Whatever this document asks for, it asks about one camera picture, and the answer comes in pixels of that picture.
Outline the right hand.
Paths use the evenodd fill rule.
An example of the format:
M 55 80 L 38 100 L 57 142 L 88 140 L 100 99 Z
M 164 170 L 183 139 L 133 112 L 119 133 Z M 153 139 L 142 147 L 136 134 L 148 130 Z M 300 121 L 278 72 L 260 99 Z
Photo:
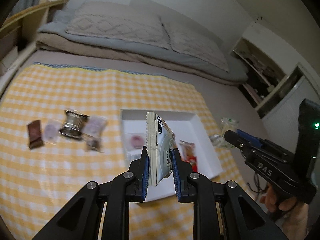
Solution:
M 277 195 L 271 184 L 267 184 L 266 193 L 260 198 L 268 211 L 274 213 L 277 209 L 288 212 L 282 224 L 283 233 L 288 239 L 304 239 L 307 236 L 309 205 L 299 202 L 296 197 L 290 197 L 276 204 Z

